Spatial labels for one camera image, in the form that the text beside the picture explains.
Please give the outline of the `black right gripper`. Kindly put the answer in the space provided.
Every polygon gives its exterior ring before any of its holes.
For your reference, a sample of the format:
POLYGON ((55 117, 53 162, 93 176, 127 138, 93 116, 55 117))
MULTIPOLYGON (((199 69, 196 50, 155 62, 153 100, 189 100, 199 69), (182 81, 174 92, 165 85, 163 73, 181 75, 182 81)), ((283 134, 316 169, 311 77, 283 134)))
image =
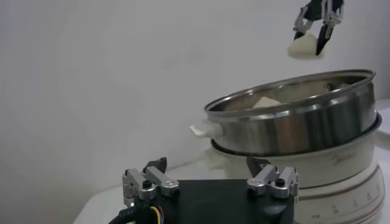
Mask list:
POLYGON ((333 29, 341 23, 343 11, 344 0, 311 0, 300 9, 294 22, 294 40, 304 36, 311 29, 313 25, 311 20, 323 20, 316 47, 316 55, 320 55, 330 40, 333 29))

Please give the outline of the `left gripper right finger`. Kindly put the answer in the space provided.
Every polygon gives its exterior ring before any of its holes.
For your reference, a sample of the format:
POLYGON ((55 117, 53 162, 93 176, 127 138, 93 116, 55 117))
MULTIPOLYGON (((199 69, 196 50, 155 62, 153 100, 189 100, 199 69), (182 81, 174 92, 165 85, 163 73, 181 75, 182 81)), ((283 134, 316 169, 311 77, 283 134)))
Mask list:
POLYGON ((247 180, 247 188, 255 197, 267 192, 278 199, 298 196, 299 175, 295 168, 279 169, 268 160, 253 157, 247 157, 246 164, 252 175, 247 180))

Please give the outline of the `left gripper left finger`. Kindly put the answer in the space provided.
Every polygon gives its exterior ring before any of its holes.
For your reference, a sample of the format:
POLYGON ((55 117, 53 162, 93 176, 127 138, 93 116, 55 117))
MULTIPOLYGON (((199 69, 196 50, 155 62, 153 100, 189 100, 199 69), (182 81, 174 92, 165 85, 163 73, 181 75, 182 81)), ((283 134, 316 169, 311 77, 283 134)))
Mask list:
POLYGON ((175 200, 180 195, 180 185, 165 175, 168 160, 162 157, 149 161, 142 171, 127 169, 122 175, 124 204, 129 208, 136 200, 150 202, 158 195, 175 200))

